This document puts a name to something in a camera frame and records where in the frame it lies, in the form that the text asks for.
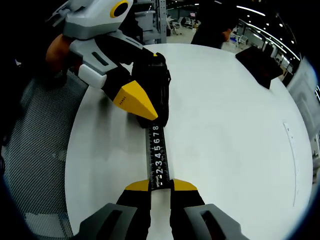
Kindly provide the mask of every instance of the white round table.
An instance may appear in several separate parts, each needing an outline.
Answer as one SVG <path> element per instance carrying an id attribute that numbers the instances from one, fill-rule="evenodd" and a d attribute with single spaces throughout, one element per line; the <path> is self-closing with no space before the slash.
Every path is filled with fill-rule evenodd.
<path id="1" fill-rule="evenodd" d="M 172 77 L 164 129 L 170 177 L 194 184 L 249 239 L 284 239 L 307 208 L 313 175 L 307 130 L 285 86 L 277 78 L 270 90 L 260 86 L 233 53 L 220 49 L 146 48 L 166 57 Z M 145 137 L 132 114 L 101 90 L 87 89 L 65 166 L 74 234 L 127 185 L 148 178 Z M 148 239 L 172 239 L 170 190 L 152 192 L 151 208 Z"/>

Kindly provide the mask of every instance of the tape measure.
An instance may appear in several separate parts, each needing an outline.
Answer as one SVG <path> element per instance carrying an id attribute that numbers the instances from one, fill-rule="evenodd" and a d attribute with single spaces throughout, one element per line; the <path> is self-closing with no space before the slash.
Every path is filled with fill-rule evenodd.
<path id="1" fill-rule="evenodd" d="M 156 123 L 146 129 L 146 154 L 151 190 L 170 188 L 164 128 Z"/>

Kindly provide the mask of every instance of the white robot part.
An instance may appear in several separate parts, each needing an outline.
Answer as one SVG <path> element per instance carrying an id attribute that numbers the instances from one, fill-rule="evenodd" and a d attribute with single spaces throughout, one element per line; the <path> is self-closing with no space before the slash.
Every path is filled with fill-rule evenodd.
<path id="1" fill-rule="evenodd" d="M 101 75 L 92 68 L 82 64 L 79 68 L 78 77 L 91 87 L 101 89 L 107 80 L 107 75 Z"/>
<path id="2" fill-rule="evenodd" d="M 71 9 L 67 14 L 63 34 L 87 40 L 116 31 L 126 18 L 133 0 L 81 0 L 75 8 L 81 5 L 87 6 L 77 11 Z"/>

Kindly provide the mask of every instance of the black mesh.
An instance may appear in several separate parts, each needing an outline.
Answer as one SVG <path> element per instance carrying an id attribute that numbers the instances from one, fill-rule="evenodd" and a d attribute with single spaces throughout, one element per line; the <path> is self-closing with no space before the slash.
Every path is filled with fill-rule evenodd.
<path id="1" fill-rule="evenodd" d="M 43 240 L 71 237 L 65 198 L 69 137 L 88 85 L 68 72 L 65 86 L 47 90 L 33 79 L 22 116 L 3 148 L 4 179 L 30 230 Z"/>

